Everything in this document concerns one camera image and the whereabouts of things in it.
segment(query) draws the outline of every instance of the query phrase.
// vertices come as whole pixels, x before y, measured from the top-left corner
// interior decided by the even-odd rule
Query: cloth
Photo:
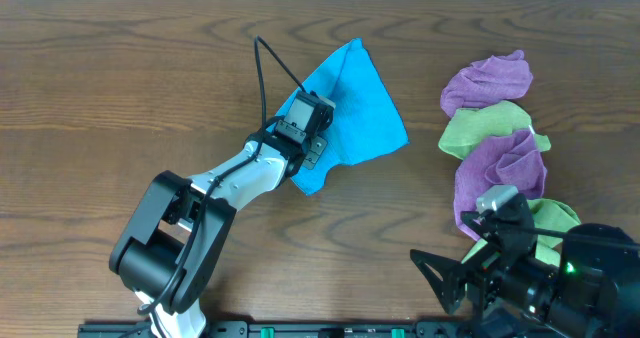
[[[549,229],[557,232],[566,232],[569,229],[580,224],[580,219],[576,212],[568,205],[551,199],[535,199],[527,201],[529,209],[533,215],[533,222],[536,228]],[[538,236],[538,244],[536,246],[536,259],[555,266],[560,265],[560,253],[553,248],[557,246],[562,239],[547,236]],[[478,240],[471,248],[469,253],[463,258],[463,262],[476,254],[482,247],[487,244],[484,239]]]
[[[532,80],[523,51],[491,56],[471,63],[451,78],[440,96],[440,107],[453,117],[458,108],[484,108],[505,99],[521,98]]]
[[[546,177],[547,168],[529,130],[486,138],[456,171],[453,199],[456,225],[478,240],[480,237],[462,223],[461,212],[475,211],[476,199],[495,184],[514,185],[527,199],[540,198]]]
[[[336,165],[362,163],[409,143],[402,118],[362,40],[354,39],[331,54],[303,85],[336,103],[331,126],[320,133],[327,147],[316,166],[312,170],[301,167],[292,178],[305,194],[319,191]],[[296,92],[278,115],[286,114]]]
[[[530,129],[531,117],[522,108],[502,101],[483,109],[460,108],[445,128],[438,147],[445,153],[464,159],[488,136],[508,136],[520,129]],[[549,138],[535,135],[540,152],[551,148]]]

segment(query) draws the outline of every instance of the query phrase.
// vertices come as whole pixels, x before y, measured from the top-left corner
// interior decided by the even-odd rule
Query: wooden tabletop
[[[156,174],[211,169],[258,127],[257,34],[302,78],[362,37],[411,144],[241,211],[201,298],[211,317],[442,315],[409,260],[472,245],[440,92],[515,49],[535,76],[518,103],[553,145],[545,196],[639,239],[639,27],[638,0],[0,0],[0,336],[138,319],[111,249]],[[263,62],[273,114],[294,85]]]

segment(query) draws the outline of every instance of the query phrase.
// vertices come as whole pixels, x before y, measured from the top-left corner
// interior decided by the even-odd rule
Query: wood grain
[[[638,0],[0,0],[0,336],[134,320],[108,255],[151,179],[235,154],[258,125],[251,39],[306,77],[362,37],[411,144],[291,183],[234,223],[202,302],[257,320],[442,311],[408,258],[461,258],[459,161],[439,97],[469,62],[524,49],[525,99],[553,149],[547,196],[640,238]],[[294,88],[265,59],[268,109]]]

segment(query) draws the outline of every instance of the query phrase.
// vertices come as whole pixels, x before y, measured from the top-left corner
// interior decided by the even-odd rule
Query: purple cloth
[[[484,108],[504,99],[521,98],[532,80],[523,51],[491,56],[471,63],[451,78],[440,96],[440,107],[453,117],[458,108]]]
[[[456,225],[478,240],[460,220],[460,213],[476,210],[476,199],[496,184],[511,184],[527,199],[542,197],[547,168],[528,130],[506,137],[487,137],[462,161],[456,171],[453,213]]]

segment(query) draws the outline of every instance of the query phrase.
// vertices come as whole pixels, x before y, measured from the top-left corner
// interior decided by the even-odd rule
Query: green cloth
[[[548,229],[557,232],[566,232],[569,229],[580,224],[580,219],[576,212],[568,205],[551,199],[534,199],[527,201],[529,209],[533,214],[533,221],[536,228]],[[538,245],[536,247],[536,259],[555,266],[560,265],[560,254],[553,250],[562,239],[547,236],[538,236]],[[465,262],[472,255],[476,254],[482,247],[487,244],[484,239],[478,240],[471,248],[469,253],[462,259]]]
[[[445,153],[464,159],[488,136],[508,136],[521,129],[532,129],[531,117],[516,104],[504,100],[482,108],[459,108],[445,128],[438,147]],[[551,148],[547,136],[535,135],[541,152]]]

